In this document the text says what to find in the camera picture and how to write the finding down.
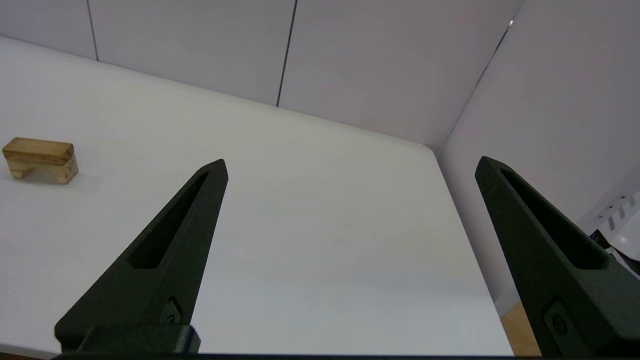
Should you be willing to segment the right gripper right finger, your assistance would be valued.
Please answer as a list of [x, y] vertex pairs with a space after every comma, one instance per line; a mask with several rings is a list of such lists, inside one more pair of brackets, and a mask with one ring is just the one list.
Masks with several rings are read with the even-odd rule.
[[474, 176], [542, 355], [637, 358], [638, 278], [503, 162]]

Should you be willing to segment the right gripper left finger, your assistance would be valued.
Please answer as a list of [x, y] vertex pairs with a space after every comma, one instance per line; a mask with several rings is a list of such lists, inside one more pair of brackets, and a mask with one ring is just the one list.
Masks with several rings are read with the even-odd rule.
[[97, 326], [189, 325], [229, 180], [202, 166], [55, 324], [62, 346]]

